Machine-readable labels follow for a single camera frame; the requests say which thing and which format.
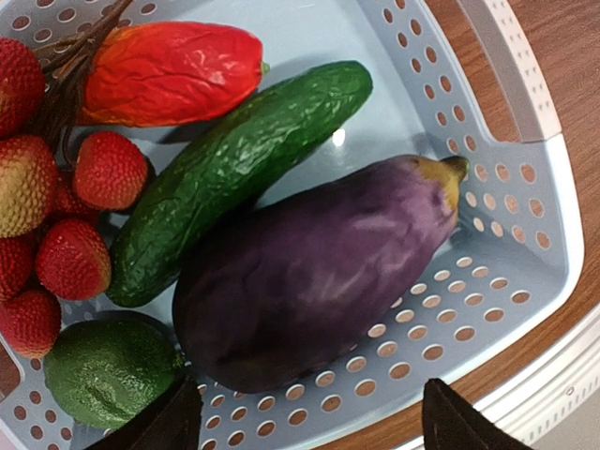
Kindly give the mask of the purple eggplant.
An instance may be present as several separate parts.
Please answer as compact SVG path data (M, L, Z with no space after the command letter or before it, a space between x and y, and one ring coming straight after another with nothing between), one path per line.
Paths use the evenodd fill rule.
M464 157L390 157L208 234L172 303L185 356L250 394L348 353L456 228L468 170Z

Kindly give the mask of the red lychee bunch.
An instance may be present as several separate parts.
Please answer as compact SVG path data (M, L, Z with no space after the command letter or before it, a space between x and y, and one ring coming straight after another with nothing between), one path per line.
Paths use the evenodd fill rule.
M83 107L83 83L100 45L127 1L42 65L18 40L1 40L1 334L17 354L45 356L61 327L56 297L27 289L34 271L34 234L53 210L59 170L54 154L67 150Z

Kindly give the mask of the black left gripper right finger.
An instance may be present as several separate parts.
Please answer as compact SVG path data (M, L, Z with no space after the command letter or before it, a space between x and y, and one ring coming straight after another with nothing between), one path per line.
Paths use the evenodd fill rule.
M424 386L421 422L426 450L528 450L439 378Z

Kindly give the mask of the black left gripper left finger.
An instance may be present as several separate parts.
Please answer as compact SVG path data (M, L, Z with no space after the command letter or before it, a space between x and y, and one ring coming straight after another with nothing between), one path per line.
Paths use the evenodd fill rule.
M198 449L202 409L198 385L187 372L124 426L88 449Z

